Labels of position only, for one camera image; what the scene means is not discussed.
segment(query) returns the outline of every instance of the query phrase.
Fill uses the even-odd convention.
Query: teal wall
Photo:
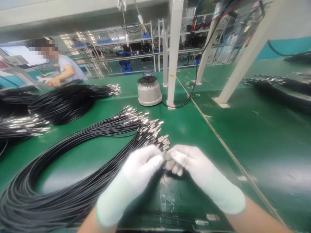
[[[283,54],[307,52],[311,49],[311,37],[272,40],[271,44],[278,52]],[[269,48],[268,44],[265,44],[258,54],[256,61],[280,57]]]
[[[50,70],[44,70],[43,73],[50,73],[50,72],[54,72],[57,71],[56,69],[50,69]],[[35,80],[38,80],[36,78],[36,76],[41,75],[40,71],[34,70],[34,71],[29,71],[28,74],[33,77]],[[18,86],[23,86],[25,85],[25,83],[23,81],[21,81],[18,77],[16,77],[15,75],[9,75],[5,77],[6,79],[10,80],[11,82],[15,83]],[[0,78],[0,84],[3,85],[5,88],[9,88],[9,87],[15,87],[15,85],[9,83],[8,81]]]
[[[18,77],[15,75],[6,76],[6,79],[10,80],[11,82],[15,83],[18,86],[23,86],[25,83],[21,81]],[[16,87],[15,85],[9,83],[8,81],[4,80],[3,78],[0,78],[0,84],[3,85],[5,88],[9,87]]]

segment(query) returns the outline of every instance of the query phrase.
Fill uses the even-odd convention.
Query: control panel
[[[46,74],[42,74],[42,75],[37,76],[37,79],[40,82],[47,83],[57,75],[59,75],[58,72],[50,72],[50,73],[46,73]]]

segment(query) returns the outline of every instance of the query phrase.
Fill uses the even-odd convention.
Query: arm
[[[246,198],[246,207],[242,213],[236,215],[225,214],[232,227],[238,233],[293,233],[286,226],[275,220],[249,197]]]
[[[168,151],[178,166],[189,171],[195,183],[222,210],[238,233],[292,233],[232,184],[197,147],[176,145]]]
[[[73,67],[69,64],[66,64],[65,71],[62,72],[60,75],[57,75],[56,77],[54,77],[50,82],[54,86],[60,86],[62,81],[64,81],[67,78],[71,78],[74,75],[75,75],[75,70],[73,69]]]
[[[90,214],[87,216],[87,218],[84,220],[84,223],[81,225],[80,229],[77,233],[115,233],[117,230],[117,225],[113,225],[111,227],[101,227],[99,222],[96,219],[96,207],[92,209]]]
[[[147,187],[163,163],[161,151],[149,145],[131,153],[119,173],[99,196],[78,233],[114,233],[126,207]]]

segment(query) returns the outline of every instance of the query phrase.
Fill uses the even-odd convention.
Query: hand
[[[58,76],[54,77],[51,81],[49,81],[53,86],[58,87],[61,85],[61,80],[58,78]]]
[[[145,190],[163,161],[162,153],[155,145],[143,147],[129,155],[97,201],[97,217],[103,227],[112,226],[122,218],[126,207]]]
[[[189,171],[195,183],[227,214],[241,213],[245,196],[197,147],[176,145],[168,151],[173,160]]]

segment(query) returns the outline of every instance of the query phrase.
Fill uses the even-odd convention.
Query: white glove
[[[173,160],[170,153],[164,151],[163,157],[165,159],[165,169],[168,171],[172,171],[172,173],[177,174],[179,176],[182,175],[182,166],[176,163],[175,160]]]
[[[162,153],[155,145],[138,149],[129,155],[97,201],[97,219],[103,227],[113,226],[122,218],[126,207],[145,190],[163,161]]]
[[[199,148],[176,145],[168,153],[189,171],[195,183],[224,213],[238,214],[245,209],[242,191],[227,180]]]

